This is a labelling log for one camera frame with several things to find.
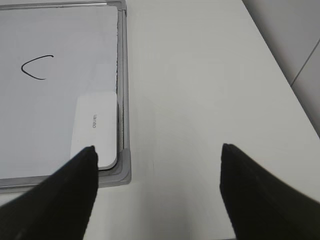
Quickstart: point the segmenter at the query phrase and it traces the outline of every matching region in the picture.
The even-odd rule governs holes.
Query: whiteboard frame
[[[118,10],[117,39],[117,161],[110,169],[99,170],[99,187],[113,187],[131,181],[131,153],[129,137],[129,93],[127,52],[127,5],[125,0],[98,0],[0,5],[0,11],[17,9],[47,9],[74,7],[116,6]],[[0,193],[24,192],[38,185],[48,176],[0,179]]]

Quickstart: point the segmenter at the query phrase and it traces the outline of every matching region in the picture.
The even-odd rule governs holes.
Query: white table surface
[[[223,143],[319,201],[319,138],[242,1],[127,5],[132,182],[99,189],[85,239],[234,237]]]

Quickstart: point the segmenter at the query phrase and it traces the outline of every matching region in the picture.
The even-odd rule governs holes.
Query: handwritten mark
[[[31,62],[35,61],[35,60],[43,59],[43,58],[47,58],[47,57],[54,58],[53,55],[44,55],[44,56],[37,57],[37,58],[35,58],[35,59],[32,59],[32,60],[27,61],[26,63],[24,63],[24,64],[21,66],[21,71],[22,71],[23,73],[27,74],[28,76],[34,78],[34,79],[37,79],[37,80],[45,80],[46,78],[39,78],[39,77],[32,76],[30,73],[28,73],[28,72],[26,72],[26,71],[24,70],[24,66],[27,65],[28,63],[31,63]]]

